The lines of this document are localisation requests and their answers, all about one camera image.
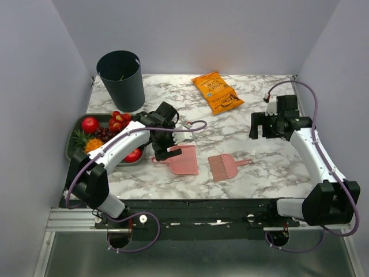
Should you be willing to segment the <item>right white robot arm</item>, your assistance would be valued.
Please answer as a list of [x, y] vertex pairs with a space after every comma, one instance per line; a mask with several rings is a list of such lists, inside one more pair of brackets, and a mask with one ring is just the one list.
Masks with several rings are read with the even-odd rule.
[[310, 117], [300, 116], [295, 95], [272, 99], [265, 112], [252, 113], [249, 137], [281, 138], [289, 141], [300, 155], [314, 185], [304, 199], [276, 200], [265, 212], [266, 221], [278, 226], [292, 217], [310, 226], [345, 224], [352, 220], [360, 186], [349, 181], [334, 165], [312, 126]]

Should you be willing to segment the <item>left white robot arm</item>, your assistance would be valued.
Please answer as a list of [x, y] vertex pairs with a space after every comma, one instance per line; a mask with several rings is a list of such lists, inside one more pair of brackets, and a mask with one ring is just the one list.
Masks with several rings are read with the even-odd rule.
[[158, 161], [180, 155], [180, 150], [169, 149], [175, 145], [174, 118], [178, 116], [174, 107], [162, 102], [155, 111], [136, 114], [120, 133], [98, 149], [88, 154], [75, 152], [66, 180], [66, 207], [73, 209], [70, 196], [74, 195], [89, 208], [107, 214], [114, 227], [123, 227], [128, 220], [126, 206], [110, 193], [108, 176], [128, 154], [143, 145], [152, 145]]

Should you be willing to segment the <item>pink hand brush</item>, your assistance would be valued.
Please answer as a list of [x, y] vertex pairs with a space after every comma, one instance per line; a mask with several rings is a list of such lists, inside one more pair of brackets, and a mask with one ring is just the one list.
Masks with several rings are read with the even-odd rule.
[[252, 159], [235, 160], [230, 154], [210, 156], [208, 162], [214, 182], [235, 178], [238, 167], [253, 163]]

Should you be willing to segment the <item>pink dustpan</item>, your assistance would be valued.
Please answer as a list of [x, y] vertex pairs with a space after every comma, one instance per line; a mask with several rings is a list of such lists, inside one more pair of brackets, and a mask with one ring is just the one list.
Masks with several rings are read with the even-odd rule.
[[157, 161], [155, 157], [151, 159], [154, 164], [168, 164], [172, 173], [176, 175], [198, 175], [198, 162], [195, 145], [176, 145], [170, 147], [170, 151], [181, 150], [180, 155], [168, 158], [164, 161]]

